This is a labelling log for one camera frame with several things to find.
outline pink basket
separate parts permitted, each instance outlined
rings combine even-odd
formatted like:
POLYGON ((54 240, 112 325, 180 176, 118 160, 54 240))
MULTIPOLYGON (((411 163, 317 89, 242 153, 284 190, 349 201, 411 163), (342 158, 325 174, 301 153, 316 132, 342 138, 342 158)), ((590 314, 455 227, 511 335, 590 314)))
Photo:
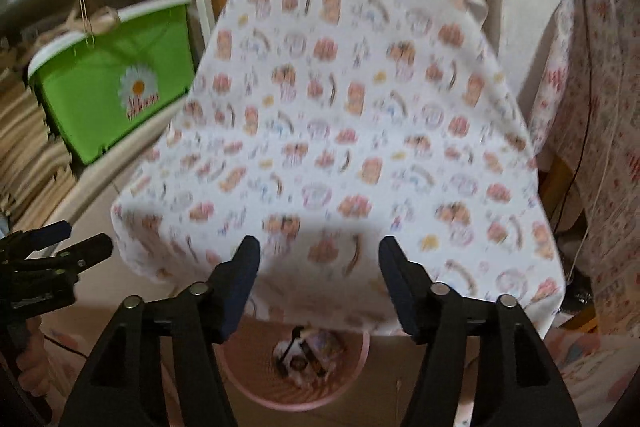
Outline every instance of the pink basket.
POLYGON ((362 371, 369 353, 369 333, 337 333, 346 347, 340 366, 318 389, 299 389, 279 375, 272 361, 276 344, 290 339, 291 330, 291 325, 244 316, 238 331, 216 346, 218 363, 245 396, 268 409, 299 412, 332 402, 362 371))

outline white bin lid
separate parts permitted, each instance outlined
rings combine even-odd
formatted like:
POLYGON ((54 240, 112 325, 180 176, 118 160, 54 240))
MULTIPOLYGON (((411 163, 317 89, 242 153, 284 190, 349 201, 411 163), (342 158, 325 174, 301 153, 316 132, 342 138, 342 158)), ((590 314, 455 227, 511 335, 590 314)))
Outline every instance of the white bin lid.
MULTIPOLYGON (((142 17, 143 15, 148 15, 149 13, 190 3, 191 0, 148 0, 118 10, 118 16, 121 22, 126 22, 137 17, 142 17)), ((53 57, 83 40, 83 32, 69 32, 53 39, 33 56, 27 69, 27 78, 31 78, 33 73, 53 57)))

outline books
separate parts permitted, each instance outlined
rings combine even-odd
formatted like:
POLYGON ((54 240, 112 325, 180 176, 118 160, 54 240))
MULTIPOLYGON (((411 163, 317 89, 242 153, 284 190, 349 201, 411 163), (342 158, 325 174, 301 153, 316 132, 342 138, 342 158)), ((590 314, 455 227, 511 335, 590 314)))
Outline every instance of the books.
POLYGON ((0 72, 0 212, 15 230, 44 225, 76 180, 71 155, 17 73, 0 72))

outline plastic box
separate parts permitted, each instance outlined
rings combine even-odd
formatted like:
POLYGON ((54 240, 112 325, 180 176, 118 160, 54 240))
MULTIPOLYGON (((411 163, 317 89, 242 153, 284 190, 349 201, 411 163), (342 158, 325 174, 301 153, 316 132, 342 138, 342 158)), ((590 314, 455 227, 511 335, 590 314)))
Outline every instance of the plastic box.
POLYGON ((149 0, 118 11, 104 35, 65 34, 28 68, 30 85, 83 164, 184 94, 193 81, 186 6, 149 0))

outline metal screw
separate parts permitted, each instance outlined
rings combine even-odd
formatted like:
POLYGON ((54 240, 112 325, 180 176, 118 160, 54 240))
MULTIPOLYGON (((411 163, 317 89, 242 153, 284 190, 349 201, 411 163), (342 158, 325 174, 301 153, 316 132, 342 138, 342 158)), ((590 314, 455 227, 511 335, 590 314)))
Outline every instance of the metal screw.
POLYGON ((500 296, 500 304, 507 308, 515 308, 518 304, 516 298, 512 295, 501 295, 500 296))
POLYGON ((446 295, 449 293, 449 287, 444 282, 434 282, 431 285, 431 291, 436 295, 446 295))
POLYGON ((133 308, 138 306, 141 302, 142 302, 142 298, 138 297, 137 295, 129 295, 129 297, 124 299, 122 304, 127 310, 132 310, 133 308))
POLYGON ((209 290, 209 286, 207 286, 206 282, 194 282, 191 286, 189 286, 189 291, 194 295, 202 295, 209 290))

